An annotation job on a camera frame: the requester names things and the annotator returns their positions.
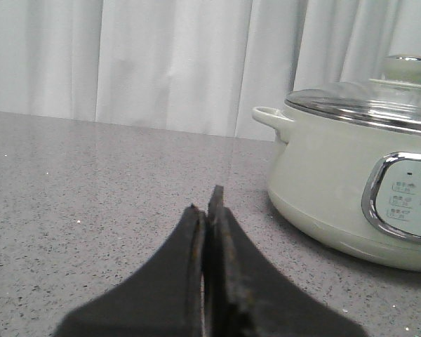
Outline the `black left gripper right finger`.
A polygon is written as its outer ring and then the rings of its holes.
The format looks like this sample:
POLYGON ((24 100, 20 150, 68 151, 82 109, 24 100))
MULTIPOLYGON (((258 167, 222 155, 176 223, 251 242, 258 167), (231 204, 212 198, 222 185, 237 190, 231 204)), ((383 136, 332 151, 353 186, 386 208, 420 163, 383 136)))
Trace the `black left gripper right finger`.
POLYGON ((207 336, 365 336, 351 319, 282 275, 248 238, 215 186, 205 243, 207 336))

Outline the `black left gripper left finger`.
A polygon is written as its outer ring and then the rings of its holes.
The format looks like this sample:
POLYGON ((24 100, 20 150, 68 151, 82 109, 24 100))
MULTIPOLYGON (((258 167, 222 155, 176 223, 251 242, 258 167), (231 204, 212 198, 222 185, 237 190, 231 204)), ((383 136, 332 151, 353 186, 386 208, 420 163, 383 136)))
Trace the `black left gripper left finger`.
POLYGON ((69 312, 55 336, 201 336, 205 231, 205 213, 187 207, 139 270, 69 312))

